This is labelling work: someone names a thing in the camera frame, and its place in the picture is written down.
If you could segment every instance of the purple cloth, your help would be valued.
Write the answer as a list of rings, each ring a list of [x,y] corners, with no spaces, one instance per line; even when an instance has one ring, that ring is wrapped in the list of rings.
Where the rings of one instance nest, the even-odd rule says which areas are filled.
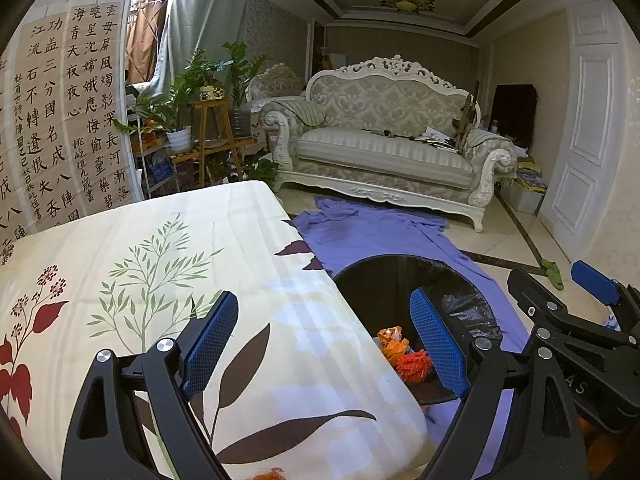
[[[529,334],[500,286],[443,234],[447,221],[417,211],[399,210],[316,198],[320,211],[305,211],[293,223],[332,275],[349,265],[380,254],[410,254],[439,260],[472,282],[494,311],[503,340],[501,348],[521,352]],[[511,390],[505,390],[475,476],[491,471],[509,416]],[[427,426],[439,443],[449,427],[459,401],[430,406]]]

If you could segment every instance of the white storage box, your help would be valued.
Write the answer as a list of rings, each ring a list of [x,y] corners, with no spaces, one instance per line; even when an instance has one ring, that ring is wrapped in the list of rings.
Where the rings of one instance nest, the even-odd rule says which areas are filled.
[[[528,214],[534,214],[538,210],[543,197],[542,193],[530,191],[516,180],[508,184],[503,183],[500,194],[505,202],[516,211]]]

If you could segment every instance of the blue textured pad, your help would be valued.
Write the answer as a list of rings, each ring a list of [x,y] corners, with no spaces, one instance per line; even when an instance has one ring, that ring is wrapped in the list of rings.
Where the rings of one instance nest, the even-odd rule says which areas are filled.
[[[237,321],[238,300],[233,294],[228,294],[184,360],[180,389],[185,398],[191,399],[192,395],[207,387]]]
[[[602,304],[615,305],[620,300],[616,284],[582,260],[571,267],[571,278]]]
[[[465,357],[431,301],[419,288],[411,294],[409,312],[440,382],[457,397],[464,397],[470,388],[466,380]]]

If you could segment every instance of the green slipper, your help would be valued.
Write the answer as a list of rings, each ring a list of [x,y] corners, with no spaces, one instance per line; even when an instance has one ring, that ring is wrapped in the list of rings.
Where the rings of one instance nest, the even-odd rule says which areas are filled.
[[[563,290],[564,285],[562,284],[562,276],[560,275],[560,269],[558,269],[556,263],[542,258],[542,266],[545,268],[546,276],[549,278],[551,284],[557,290]]]

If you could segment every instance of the sofa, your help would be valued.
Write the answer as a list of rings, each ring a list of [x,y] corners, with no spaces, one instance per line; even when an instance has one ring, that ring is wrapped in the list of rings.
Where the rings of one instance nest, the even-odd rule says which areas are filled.
[[[417,137],[430,126],[455,137],[452,120],[462,115],[467,95],[400,56],[323,70],[309,80],[303,100],[276,99],[260,111],[265,130],[277,132],[276,190],[295,182],[461,214],[480,232],[495,182],[515,176],[511,142],[477,123],[458,140],[457,153],[371,132]]]

